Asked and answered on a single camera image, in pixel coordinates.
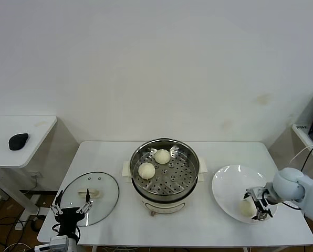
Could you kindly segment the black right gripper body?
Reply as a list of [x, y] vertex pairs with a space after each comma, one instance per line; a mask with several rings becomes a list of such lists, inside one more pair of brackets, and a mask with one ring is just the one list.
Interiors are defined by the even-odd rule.
[[265, 196], [259, 196], [255, 199], [257, 214], [271, 214], [269, 203]]

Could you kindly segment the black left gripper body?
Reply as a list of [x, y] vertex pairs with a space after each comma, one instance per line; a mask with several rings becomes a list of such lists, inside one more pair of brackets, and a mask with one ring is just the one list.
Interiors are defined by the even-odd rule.
[[59, 236], [68, 238], [77, 238], [77, 223], [81, 220], [81, 214], [77, 213], [78, 207], [69, 207], [61, 209], [62, 213], [58, 214], [57, 222], [59, 223]]

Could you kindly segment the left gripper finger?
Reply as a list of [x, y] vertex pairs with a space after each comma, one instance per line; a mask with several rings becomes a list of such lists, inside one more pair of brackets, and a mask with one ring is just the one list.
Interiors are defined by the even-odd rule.
[[54, 213], [55, 216], [62, 214], [62, 210], [60, 208], [61, 198], [62, 198], [62, 191], [60, 191], [60, 193], [57, 195], [57, 197], [55, 198], [55, 200], [50, 206], [50, 209]]
[[86, 190], [85, 203], [82, 207], [77, 210], [77, 213], [86, 214], [92, 207], [91, 197], [89, 193], [89, 189]]

